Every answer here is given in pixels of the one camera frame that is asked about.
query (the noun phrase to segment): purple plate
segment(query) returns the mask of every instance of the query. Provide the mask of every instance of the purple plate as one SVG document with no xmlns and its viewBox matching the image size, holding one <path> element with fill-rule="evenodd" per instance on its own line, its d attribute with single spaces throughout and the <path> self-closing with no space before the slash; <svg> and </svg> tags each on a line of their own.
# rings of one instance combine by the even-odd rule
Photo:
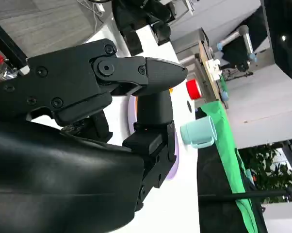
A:
<svg viewBox="0 0 292 233">
<path fill-rule="evenodd" d="M 137 121 L 136 111 L 135 111 L 135 96 L 130 96 L 129 104 L 128 104 L 128 124 L 129 124 L 129 131 L 130 134 L 134 133 L 134 126 L 133 124 Z M 175 131 L 175 156 L 176 161 L 171 168 L 169 174 L 166 176 L 167 180 L 172 180 L 177 172 L 178 165 L 179 165 L 179 148 L 178 148 L 178 137 Z"/>
</svg>

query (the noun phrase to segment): mug handle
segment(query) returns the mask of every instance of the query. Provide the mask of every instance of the mug handle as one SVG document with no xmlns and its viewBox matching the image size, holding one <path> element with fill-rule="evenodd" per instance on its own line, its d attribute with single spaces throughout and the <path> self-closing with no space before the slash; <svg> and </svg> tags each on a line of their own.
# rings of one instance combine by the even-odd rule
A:
<svg viewBox="0 0 292 233">
<path fill-rule="evenodd" d="M 211 140 L 209 142 L 205 142 L 205 143 L 201 143 L 201 144 L 193 144 L 192 143 L 191 146 L 195 149 L 201 149 L 201 148 L 205 148 L 205 147 L 209 147 L 209 146 L 213 145 L 214 141 L 215 141 L 214 138 L 211 137 Z"/>
</svg>

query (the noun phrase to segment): green leaves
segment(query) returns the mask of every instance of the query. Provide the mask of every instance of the green leaves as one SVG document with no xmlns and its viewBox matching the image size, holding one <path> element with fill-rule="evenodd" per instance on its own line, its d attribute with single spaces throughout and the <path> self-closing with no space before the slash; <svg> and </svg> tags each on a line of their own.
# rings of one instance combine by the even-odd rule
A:
<svg viewBox="0 0 292 233">
<path fill-rule="evenodd" d="M 273 145 L 241 149 L 239 154 L 244 166 L 255 174 L 255 186 L 258 190 L 283 189 L 289 185 L 289 181 L 292 181 L 292 172 L 287 164 L 273 165 L 273 160 L 277 156 L 276 147 Z M 283 198 L 267 198 L 266 201 L 267 203 L 281 202 Z"/>
</svg>

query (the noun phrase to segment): white cable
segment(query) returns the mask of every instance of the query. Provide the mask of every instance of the white cable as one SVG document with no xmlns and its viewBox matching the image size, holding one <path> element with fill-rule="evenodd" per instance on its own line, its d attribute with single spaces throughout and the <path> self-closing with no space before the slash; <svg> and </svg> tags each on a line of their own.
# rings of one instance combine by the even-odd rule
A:
<svg viewBox="0 0 292 233">
<path fill-rule="evenodd" d="M 94 22 L 95 22 L 95 25 L 94 25 L 94 32 L 96 33 L 96 32 L 97 32 L 97 18 L 96 18 L 96 15 L 97 15 L 98 17 L 102 17 L 102 16 L 103 16 L 103 12 L 100 12 L 101 14 L 99 14 L 99 12 L 97 12 L 97 11 L 95 10 L 95 3 L 94 3 L 94 2 L 92 3 L 92 7 L 91 7 L 91 6 L 89 5 L 88 1 L 86 1 L 86 0 L 83 0 L 83 2 L 86 3 L 86 5 L 85 5 L 83 2 L 79 1 L 79 0 L 76 0 L 76 1 L 77 1 L 80 5 L 84 6 L 85 8 L 87 8 L 87 9 L 89 9 L 90 11 L 93 12 L 93 18 L 94 18 Z"/>
</svg>

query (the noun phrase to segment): green cloth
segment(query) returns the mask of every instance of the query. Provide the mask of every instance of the green cloth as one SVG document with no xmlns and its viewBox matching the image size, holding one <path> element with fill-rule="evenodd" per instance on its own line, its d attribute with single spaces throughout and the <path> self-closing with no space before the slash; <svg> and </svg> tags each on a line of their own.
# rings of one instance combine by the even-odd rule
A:
<svg viewBox="0 0 292 233">
<path fill-rule="evenodd" d="M 236 144 L 224 108 L 219 101 L 214 101 L 204 104 L 201 109 L 209 115 L 214 122 L 217 132 L 217 150 L 225 169 L 232 193 L 244 193 L 245 188 L 242 182 L 241 171 L 237 159 L 237 156 L 240 157 L 240 155 L 235 152 L 237 151 L 235 150 Z M 241 163 L 241 167 L 245 171 L 244 164 L 243 162 Z M 237 200 L 236 203 L 242 213 L 244 224 L 248 232 L 258 233 L 251 201 Z"/>
</svg>

